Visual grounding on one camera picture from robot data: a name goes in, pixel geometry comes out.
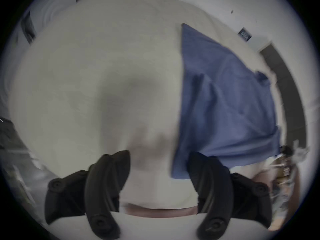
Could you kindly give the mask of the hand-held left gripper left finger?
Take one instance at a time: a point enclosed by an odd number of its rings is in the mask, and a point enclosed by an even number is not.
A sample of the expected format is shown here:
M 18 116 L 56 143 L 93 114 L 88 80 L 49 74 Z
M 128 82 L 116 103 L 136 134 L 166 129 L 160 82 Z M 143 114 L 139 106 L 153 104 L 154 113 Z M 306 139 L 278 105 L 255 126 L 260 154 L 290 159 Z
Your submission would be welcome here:
M 80 170 L 48 183 L 44 215 L 48 225 L 60 218 L 86 215 L 100 239 L 120 237 L 111 212 L 119 212 L 119 198 L 130 173 L 130 152 L 104 154 L 88 170 Z

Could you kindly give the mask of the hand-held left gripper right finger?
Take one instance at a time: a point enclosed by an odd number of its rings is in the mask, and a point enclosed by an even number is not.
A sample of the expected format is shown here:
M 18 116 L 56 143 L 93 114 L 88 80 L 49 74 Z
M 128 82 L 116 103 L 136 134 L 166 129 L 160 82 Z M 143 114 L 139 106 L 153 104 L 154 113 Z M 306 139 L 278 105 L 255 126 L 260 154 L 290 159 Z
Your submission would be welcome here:
M 270 227 L 272 203 L 265 183 L 230 173 L 216 156 L 199 152 L 189 155 L 187 171 L 198 194 L 198 213 L 206 214 L 196 232 L 198 239 L 220 239 L 231 218 Z

